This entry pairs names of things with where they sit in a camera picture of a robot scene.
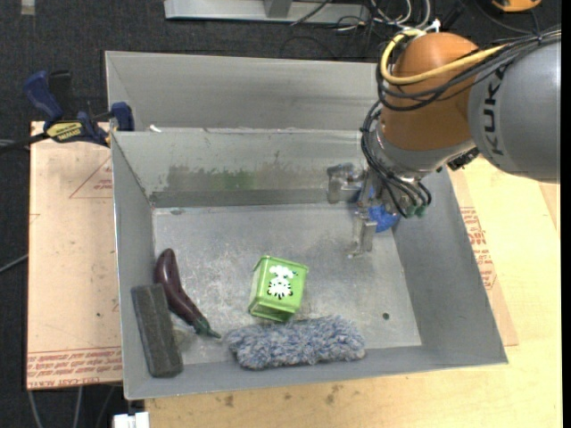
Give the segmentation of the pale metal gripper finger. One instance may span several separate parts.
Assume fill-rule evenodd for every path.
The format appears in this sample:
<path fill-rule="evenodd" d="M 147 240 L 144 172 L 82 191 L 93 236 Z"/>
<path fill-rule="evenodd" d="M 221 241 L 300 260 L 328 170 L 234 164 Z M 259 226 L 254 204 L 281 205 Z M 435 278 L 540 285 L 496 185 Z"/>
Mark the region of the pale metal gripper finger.
<path fill-rule="evenodd" d="M 377 233 L 377 222 L 369 219 L 360 221 L 359 245 L 360 252 L 372 251 L 373 239 Z"/>
<path fill-rule="evenodd" d="M 356 215 L 352 221 L 352 240 L 348 247 L 348 255 L 353 258 L 361 255 L 362 249 L 362 230 L 363 230 L 363 219 L 361 215 Z"/>

